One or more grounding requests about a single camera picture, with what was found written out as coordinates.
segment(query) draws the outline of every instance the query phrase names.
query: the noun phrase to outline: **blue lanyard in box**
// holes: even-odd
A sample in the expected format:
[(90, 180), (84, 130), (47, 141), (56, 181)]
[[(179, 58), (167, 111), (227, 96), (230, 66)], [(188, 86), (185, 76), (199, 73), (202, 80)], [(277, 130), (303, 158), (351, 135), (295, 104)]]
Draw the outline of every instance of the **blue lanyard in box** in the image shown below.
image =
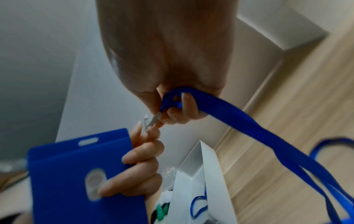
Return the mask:
[(180, 87), (164, 95), (160, 111), (162, 112), (164, 109), (170, 107), (182, 108), (181, 102), (173, 100), (174, 96), (181, 96), (182, 93), (192, 94), (197, 102), (199, 110), (210, 114), (236, 130), (270, 147), (274, 151), (278, 160), (285, 167), (298, 175), (303, 181), (313, 187), (325, 198), (327, 213), (333, 224), (347, 223), (348, 220), (343, 222), (340, 220), (326, 193), (313, 181), (304, 169), (320, 179), (338, 202), (347, 210), (350, 217), (354, 219), (354, 198), (342, 189), (335, 178), (320, 163), (314, 160), (313, 157), (307, 156), (279, 136), (262, 128), (250, 116), (237, 107), (199, 90), (189, 87)]

